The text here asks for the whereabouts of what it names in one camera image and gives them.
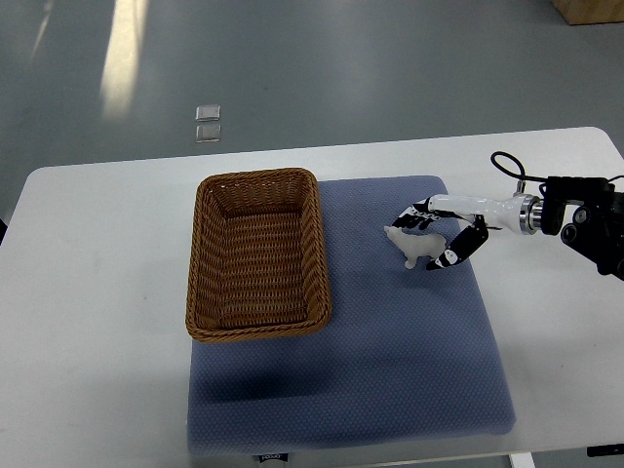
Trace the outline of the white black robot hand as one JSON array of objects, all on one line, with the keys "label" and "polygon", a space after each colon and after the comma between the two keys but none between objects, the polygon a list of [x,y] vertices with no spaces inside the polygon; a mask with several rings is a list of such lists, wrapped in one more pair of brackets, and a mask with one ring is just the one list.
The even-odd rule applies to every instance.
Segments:
[{"label": "white black robot hand", "polygon": [[446,240],[446,248],[437,258],[428,257],[430,261],[426,269],[432,271],[465,261],[487,241],[491,230],[534,234],[539,230],[541,205],[541,199],[524,193],[502,201],[434,195],[408,206],[389,226],[408,233],[413,228],[425,230],[431,223],[443,219],[460,219],[468,223],[454,239]]}]

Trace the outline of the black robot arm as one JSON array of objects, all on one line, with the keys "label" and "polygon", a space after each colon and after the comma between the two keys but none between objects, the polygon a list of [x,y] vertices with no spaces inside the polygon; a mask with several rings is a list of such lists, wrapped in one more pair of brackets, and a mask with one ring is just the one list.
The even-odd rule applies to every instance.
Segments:
[{"label": "black robot arm", "polygon": [[549,176],[540,184],[539,230],[623,278],[623,194],[604,177]]}]

